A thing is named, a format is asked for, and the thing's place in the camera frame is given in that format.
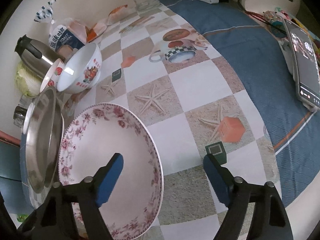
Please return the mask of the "large stainless steel plate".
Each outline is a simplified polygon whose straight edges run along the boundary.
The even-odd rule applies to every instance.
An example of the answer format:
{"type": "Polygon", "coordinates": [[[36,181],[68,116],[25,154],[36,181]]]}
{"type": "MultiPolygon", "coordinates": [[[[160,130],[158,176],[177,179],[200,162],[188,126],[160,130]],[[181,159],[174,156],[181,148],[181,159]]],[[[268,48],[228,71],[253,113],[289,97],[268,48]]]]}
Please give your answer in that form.
{"type": "Polygon", "coordinates": [[[52,184],[64,126],[56,89],[48,87],[34,101],[26,137],[25,163],[35,193],[52,184]]]}

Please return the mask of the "floral rimmed round plate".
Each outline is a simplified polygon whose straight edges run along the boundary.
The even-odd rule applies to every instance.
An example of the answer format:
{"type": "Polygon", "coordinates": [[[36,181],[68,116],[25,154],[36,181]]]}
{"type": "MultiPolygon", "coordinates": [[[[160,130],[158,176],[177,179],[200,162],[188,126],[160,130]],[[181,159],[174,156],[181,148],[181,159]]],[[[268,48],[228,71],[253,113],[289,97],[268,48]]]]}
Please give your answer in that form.
{"type": "Polygon", "coordinates": [[[136,239],[156,220],[163,200],[161,159],[150,133],[128,109],[98,103],[68,126],[58,161],[63,185],[88,181],[113,239],[136,239]]]}

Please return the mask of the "strawberry pattern red-rimmed bowl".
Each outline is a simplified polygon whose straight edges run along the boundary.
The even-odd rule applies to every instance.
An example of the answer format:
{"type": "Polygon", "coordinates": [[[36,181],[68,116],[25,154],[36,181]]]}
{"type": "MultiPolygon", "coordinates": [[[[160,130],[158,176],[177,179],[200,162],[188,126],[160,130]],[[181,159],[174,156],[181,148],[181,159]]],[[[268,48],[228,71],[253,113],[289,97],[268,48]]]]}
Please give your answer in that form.
{"type": "Polygon", "coordinates": [[[41,86],[40,93],[47,87],[57,88],[58,80],[65,68],[65,64],[61,59],[57,59],[52,66],[49,68],[48,72],[44,76],[41,86]]]}

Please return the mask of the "small white round bowl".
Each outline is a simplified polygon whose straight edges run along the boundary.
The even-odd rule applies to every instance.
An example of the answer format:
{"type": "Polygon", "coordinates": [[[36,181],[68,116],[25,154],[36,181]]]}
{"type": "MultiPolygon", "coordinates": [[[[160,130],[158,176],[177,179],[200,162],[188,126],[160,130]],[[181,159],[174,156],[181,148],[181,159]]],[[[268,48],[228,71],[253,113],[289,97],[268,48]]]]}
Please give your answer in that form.
{"type": "Polygon", "coordinates": [[[77,51],[66,63],[57,82],[57,91],[77,94],[92,88],[100,78],[102,55],[96,43],[89,43],[77,51]]]}

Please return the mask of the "dark lidded glass jar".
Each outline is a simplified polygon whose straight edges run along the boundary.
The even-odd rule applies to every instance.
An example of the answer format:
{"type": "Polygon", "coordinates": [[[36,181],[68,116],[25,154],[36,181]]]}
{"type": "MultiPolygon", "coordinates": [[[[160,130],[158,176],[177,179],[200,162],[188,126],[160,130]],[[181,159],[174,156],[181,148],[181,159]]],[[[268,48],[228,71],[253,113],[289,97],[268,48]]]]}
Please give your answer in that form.
{"type": "Polygon", "coordinates": [[[32,98],[25,95],[21,96],[18,105],[16,106],[13,114],[14,125],[22,128],[27,114],[29,105],[32,103],[32,98]]]}

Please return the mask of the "napa cabbage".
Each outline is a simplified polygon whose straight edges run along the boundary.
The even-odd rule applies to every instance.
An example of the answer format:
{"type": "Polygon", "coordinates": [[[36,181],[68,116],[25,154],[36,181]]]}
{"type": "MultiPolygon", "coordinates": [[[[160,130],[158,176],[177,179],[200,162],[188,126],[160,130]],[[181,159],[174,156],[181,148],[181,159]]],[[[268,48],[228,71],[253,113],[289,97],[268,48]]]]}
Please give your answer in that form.
{"type": "Polygon", "coordinates": [[[15,84],[22,95],[34,98],[40,93],[42,80],[29,70],[22,61],[17,64],[15,84]]]}

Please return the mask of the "stainless steel thermos jug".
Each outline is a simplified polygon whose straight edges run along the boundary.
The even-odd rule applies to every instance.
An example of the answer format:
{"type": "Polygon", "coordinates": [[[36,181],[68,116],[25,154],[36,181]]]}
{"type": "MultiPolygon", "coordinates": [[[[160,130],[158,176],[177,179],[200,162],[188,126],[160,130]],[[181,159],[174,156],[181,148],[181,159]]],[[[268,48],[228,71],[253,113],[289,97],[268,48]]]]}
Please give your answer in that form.
{"type": "Polygon", "coordinates": [[[26,35],[18,39],[15,52],[24,65],[42,79],[57,59],[65,61],[63,56],[51,50],[48,45],[26,35]]]}

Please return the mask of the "smartphone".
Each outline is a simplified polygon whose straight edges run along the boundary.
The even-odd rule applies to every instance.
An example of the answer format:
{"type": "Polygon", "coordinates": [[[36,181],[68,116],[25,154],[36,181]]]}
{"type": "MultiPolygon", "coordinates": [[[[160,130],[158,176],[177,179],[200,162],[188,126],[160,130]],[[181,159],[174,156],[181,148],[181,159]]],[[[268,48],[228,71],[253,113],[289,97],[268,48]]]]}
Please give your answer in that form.
{"type": "Polygon", "coordinates": [[[297,98],[312,112],[319,110],[319,68],[316,53],[308,33],[284,19],[289,49],[287,63],[296,86],[297,98]]]}

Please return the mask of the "toast bread bag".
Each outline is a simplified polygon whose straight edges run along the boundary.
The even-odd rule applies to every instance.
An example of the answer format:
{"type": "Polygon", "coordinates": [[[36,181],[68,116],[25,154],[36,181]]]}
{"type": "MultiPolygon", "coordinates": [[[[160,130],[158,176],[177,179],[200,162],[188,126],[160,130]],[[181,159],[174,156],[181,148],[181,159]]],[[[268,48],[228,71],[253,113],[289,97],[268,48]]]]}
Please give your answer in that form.
{"type": "Polygon", "coordinates": [[[34,21],[49,26],[48,46],[57,54],[69,60],[87,44],[86,26],[74,18],[58,19],[53,11],[56,0],[49,0],[36,12],[34,21]]]}

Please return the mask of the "orange snack packet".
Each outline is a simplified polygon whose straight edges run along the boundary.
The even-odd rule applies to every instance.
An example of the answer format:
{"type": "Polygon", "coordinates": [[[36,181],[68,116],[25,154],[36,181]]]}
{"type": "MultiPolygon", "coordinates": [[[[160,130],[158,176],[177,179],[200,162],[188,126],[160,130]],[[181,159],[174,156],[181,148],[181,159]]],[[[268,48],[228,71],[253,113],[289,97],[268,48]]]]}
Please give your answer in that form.
{"type": "Polygon", "coordinates": [[[128,8],[127,4],[121,5],[113,9],[108,15],[107,25],[113,25],[116,22],[124,19],[129,15],[129,12],[130,12],[130,9],[128,8]]]}
{"type": "Polygon", "coordinates": [[[92,42],[99,37],[105,30],[107,25],[103,22],[96,23],[91,29],[86,28],[87,43],[92,42]]]}

